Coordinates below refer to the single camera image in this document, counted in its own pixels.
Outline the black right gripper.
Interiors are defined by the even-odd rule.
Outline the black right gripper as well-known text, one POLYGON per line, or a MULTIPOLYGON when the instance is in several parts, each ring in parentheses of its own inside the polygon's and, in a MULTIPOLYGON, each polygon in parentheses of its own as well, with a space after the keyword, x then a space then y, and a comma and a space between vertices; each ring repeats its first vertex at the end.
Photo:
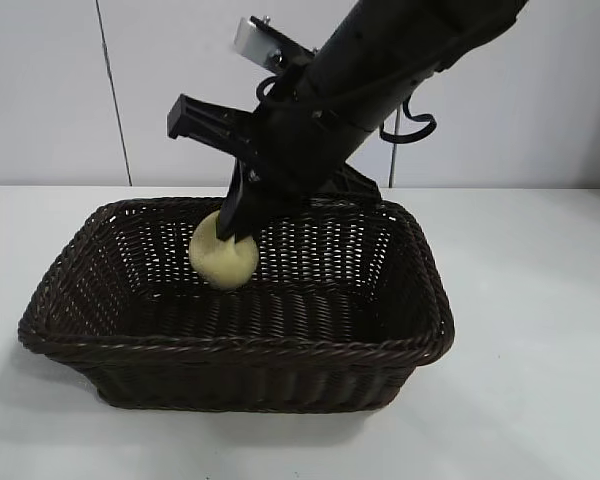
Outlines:
POLYGON ((293 64, 263 80, 252 112, 181 94, 167 114, 170 138, 190 138, 246 166, 234 168, 217 219, 218 239, 238 242, 263 228, 280 207, 274 189, 289 196, 380 197, 377 183, 347 164, 369 133, 326 108, 326 100, 313 95, 306 70, 293 64))

